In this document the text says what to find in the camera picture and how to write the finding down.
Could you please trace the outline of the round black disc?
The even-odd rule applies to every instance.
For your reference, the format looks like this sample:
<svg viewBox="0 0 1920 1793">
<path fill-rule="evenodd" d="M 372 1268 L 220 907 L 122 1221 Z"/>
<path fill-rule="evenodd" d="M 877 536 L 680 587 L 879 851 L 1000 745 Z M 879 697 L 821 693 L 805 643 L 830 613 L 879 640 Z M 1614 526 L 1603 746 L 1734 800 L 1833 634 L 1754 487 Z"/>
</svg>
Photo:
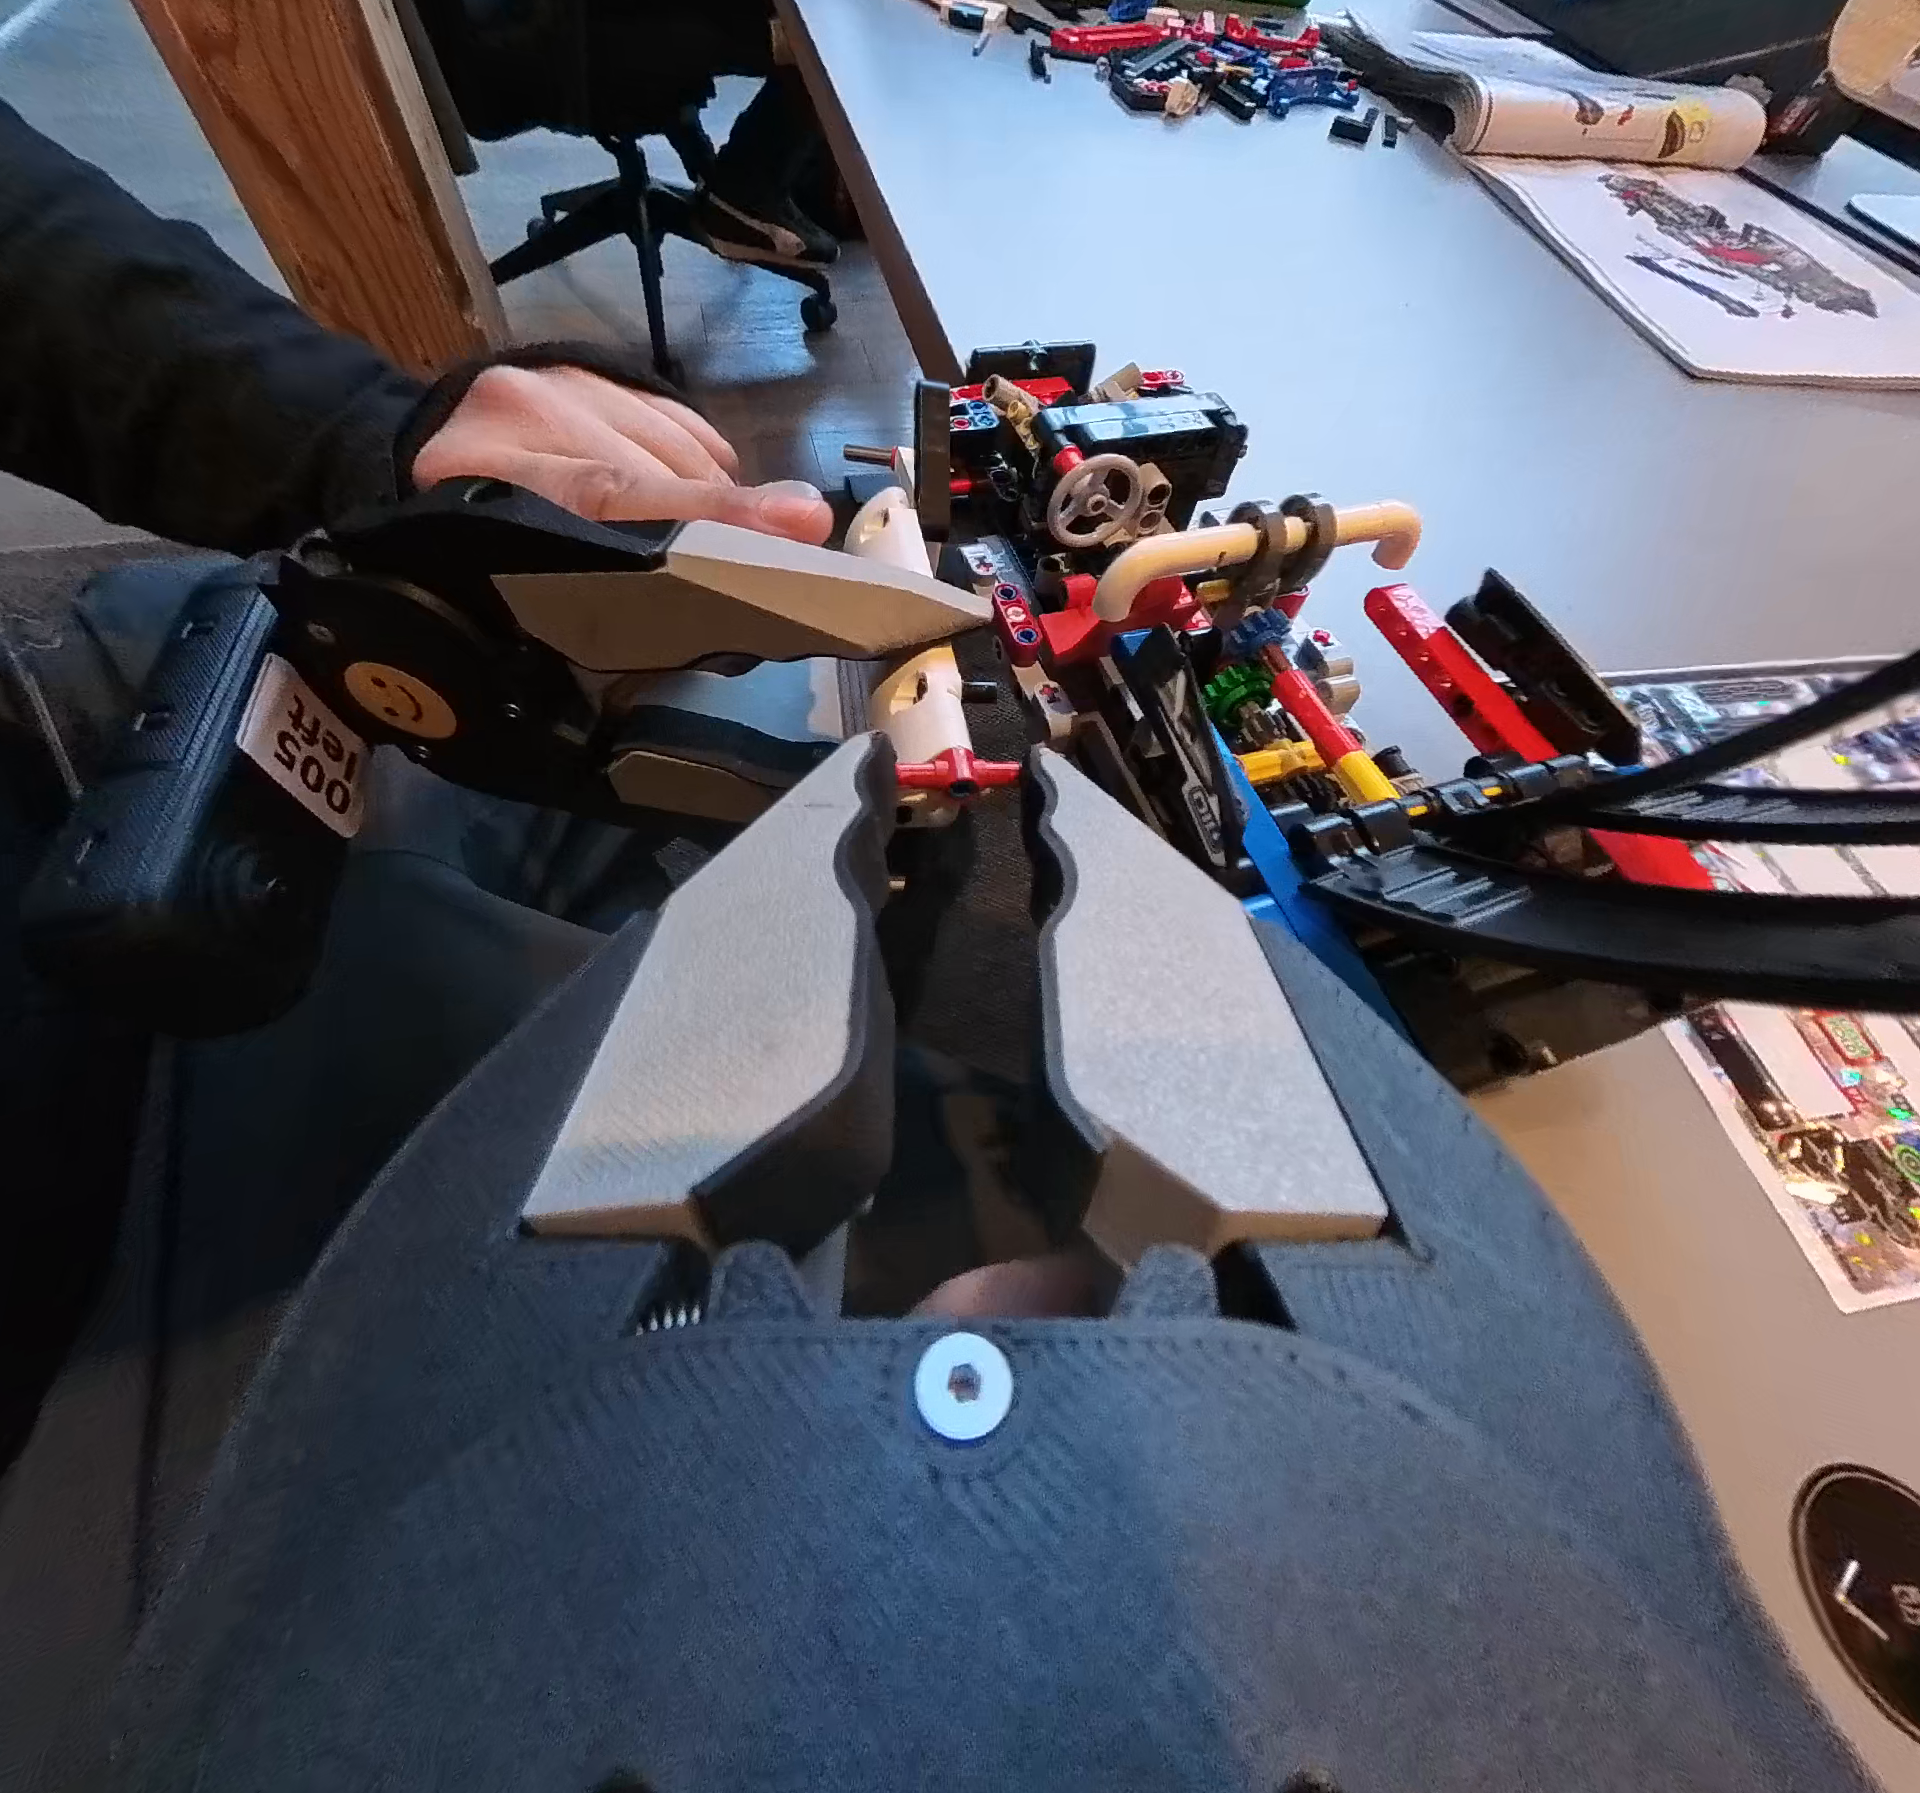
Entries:
<svg viewBox="0 0 1920 1793">
<path fill-rule="evenodd" d="M 1827 1465 L 1797 1492 L 1793 1568 L 1846 1676 L 1919 1739 L 1919 1494 L 1858 1464 Z"/>
</svg>

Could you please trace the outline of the person's left hand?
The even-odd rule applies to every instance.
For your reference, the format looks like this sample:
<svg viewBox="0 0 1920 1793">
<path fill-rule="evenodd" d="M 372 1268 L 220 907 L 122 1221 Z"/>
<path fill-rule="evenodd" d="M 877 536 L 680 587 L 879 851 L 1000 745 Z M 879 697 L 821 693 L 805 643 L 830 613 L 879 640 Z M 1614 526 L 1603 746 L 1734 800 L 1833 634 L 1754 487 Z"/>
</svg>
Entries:
<svg viewBox="0 0 1920 1793">
<path fill-rule="evenodd" d="M 813 484 L 748 484 L 692 407 L 583 366 L 487 366 L 407 471 L 416 489 L 493 480 L 593 521 L 707 519 L 807 545 L 832 532 Z"/>
</svg>

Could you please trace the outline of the shiny sticker sheet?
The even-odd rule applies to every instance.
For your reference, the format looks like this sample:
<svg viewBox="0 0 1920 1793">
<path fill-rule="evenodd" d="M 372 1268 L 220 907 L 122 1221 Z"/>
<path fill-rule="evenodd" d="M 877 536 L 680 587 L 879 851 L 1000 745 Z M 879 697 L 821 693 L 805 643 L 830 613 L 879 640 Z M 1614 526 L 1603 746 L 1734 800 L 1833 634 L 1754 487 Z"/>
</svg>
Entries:
<svg viewBox="0 0 1920 1793">
<path fill-rule="evenodd" d="M 1614 676 L 1651 765 L 1785 717 L 1864 665 L 1772 663 Z M 1916 697 L 1762 756 L 1724 784 L 1760 793 L 1916 793 Z M 1919 893 L 1916 846 L 1696 845 L 1718 893 Z M 1667 1026 L 1681 1065 L 1842 1313 L 1919 1295 L 1916 1015 L 1727 1002 Z"/>
</svg>

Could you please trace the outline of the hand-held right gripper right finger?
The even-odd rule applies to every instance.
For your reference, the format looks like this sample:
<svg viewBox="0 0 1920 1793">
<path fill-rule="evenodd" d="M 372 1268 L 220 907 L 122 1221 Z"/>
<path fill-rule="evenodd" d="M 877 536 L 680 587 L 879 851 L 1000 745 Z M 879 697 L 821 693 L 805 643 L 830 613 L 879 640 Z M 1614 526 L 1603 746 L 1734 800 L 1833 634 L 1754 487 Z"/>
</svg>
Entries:
<svg viewBox="0 0 1920 1793">
<path fill-rule="evenodd" d="M 1079 1224 L 1153 1248 L 1363 1243 L 1388 1206 L 1244 903 L 1035 751 L 1045 1087 L 1092 1154 Z"/>
</svg>

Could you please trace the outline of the beige cap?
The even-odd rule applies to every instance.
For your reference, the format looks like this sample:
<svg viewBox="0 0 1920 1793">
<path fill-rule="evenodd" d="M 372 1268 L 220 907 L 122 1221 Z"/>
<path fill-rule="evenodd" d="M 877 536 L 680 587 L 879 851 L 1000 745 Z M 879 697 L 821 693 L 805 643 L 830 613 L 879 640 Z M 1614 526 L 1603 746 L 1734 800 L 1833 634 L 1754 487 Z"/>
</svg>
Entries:
<svg viewBox="0 0 1920 1793">
<path fill-rule="evenodd" d="M 1847 0 L 1829 74 L 1851 103 L 1919 132 L 1919 0 Z"/>
</svg>

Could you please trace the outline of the black office chair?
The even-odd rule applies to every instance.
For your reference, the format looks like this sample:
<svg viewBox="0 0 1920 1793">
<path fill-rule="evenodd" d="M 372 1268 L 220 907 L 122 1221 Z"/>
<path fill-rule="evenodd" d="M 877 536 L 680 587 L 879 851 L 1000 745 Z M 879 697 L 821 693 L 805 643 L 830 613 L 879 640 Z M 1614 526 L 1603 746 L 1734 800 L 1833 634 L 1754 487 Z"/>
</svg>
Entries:
<svg viewBox="0 0 1920 1793">
<path fill-rule="evenodd" d="M 541 197 L 527 244 L 491 264 L 495 284 L 629 242 L 652 362 L 678 383 L 661 246 L 680 240 L 717 259 L 696 220 L 696 191 L 766 210 L 791 197 L 818 223 L 803 191 L 819 126 L 775 52 L 774 0 L 406 2 L 403 28 L 416 56 L 431 61 L 429 99 L 447 132 L 464 142 L 560 133 L 613 160 L 610 179 Z M 809 332 L 835 324 L 825 269 L 760 271 L 801 287 Z"/>
</svg>

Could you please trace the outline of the open instruction booklet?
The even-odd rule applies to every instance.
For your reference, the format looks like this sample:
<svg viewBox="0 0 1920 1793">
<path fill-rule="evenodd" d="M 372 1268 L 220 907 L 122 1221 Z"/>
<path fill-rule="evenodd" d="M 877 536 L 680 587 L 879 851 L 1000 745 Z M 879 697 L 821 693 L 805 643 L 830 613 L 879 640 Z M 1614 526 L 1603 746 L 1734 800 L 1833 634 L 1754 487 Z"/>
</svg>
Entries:
<svg viewBox="0 0 1920 1793">
<path fill-rule="evenodd" d="M 1540 40 L 1320 21 L 1368 83 L 1449 116 L 1449 150 L 1701 381 L 1916 388 L 1916 287 L 1746 177 L 1736 85 L 1591 70 Z"/>
</svg>

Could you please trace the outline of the pile of loose toy bricks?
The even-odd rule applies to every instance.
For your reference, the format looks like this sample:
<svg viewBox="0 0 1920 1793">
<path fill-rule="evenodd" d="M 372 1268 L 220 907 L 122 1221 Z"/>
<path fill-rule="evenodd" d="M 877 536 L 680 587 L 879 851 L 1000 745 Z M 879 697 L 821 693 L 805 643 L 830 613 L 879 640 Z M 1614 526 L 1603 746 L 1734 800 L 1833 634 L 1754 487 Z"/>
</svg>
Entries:
<svg viewBox="0 0 1920 1793">
<path fill-rule="evenodd" d="M 1079 64 L 1128 114 L 1167 126 L 1218 111 L 1239 128 L 1285 123 L 1299 109 L 1331 114 L 1331 140 L 1397 150 L 1413 119 L 1372 99 L 1320 24 L 1273 13 L 1184 7 L 1174 0 L 1038 0 L 1008 8 L 1027 44 L 1027 70 L 1049 81 Z"/>
</svg>

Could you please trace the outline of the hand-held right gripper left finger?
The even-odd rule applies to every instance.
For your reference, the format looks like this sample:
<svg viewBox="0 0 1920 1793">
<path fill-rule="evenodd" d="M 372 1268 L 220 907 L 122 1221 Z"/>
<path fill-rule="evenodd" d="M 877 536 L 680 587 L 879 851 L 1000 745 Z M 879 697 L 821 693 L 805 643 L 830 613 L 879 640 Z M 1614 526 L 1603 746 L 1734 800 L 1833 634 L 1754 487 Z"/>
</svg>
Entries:
<svg viewBox="0 0 1920 1793">
<path fill-rule="evenodd" d="M 890 1173 L 896 759 L 844 743 L 666 904 L 521 1206 L 542 1236 L 803 1257 Z"/>
</svg>

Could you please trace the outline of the wooden post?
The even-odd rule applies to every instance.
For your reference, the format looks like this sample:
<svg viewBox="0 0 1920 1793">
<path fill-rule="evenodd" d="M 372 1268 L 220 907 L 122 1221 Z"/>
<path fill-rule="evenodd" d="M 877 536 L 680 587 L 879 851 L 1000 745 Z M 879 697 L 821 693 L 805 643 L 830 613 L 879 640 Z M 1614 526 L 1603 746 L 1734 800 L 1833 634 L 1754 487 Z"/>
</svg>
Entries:
<svg viewBox="0 0 1920 1793">
<path fill-rule="evenodd" d="M 395 0 L 132 0 L 295 299 L 420 377 L 507 335 Z"/>
</svg>

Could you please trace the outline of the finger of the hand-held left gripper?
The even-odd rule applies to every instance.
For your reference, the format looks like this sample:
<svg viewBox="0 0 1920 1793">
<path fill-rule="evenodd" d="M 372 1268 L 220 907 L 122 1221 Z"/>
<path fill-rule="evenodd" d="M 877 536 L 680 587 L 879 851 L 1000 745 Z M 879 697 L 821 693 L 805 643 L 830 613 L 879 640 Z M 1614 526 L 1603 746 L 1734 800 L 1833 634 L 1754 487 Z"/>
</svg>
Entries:
<svg viewBox="0 0 1920 1793">
<path fill-rule="evenodd" d="M 518 629 L 587 671 L 884 662 L 993 617 L 989 598 L 926 571 L 715 521 L 610 526 L 591 558 L 493 574 Z"/>
<path fill-rule="evenodd" d="M 613 798 L 647 813 L 746 824 L 801 785 L 839 740 L 735 736 L 703 746 L 632 746 L 605 769 Z"/>
</svg>

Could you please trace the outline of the toy brick car model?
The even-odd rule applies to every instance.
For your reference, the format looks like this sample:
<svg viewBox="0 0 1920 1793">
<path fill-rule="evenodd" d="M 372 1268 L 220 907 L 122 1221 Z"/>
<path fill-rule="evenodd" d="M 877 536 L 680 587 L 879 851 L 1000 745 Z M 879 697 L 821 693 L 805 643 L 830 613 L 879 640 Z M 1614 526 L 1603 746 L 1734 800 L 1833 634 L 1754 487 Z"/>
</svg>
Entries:
<svg viewBox="0 0 1920 1793">
<path fill-rule="evenodd" d="M 1230 506 L 1247 426 L 1089 343 L 921 381 L 891 465 L 1033 740 L 1463 1089 L 1673 1019 L 1757 1130 L 1916 1126 L 1916 658 L 1601 676 L 1409 510 Z"/>
</svg>

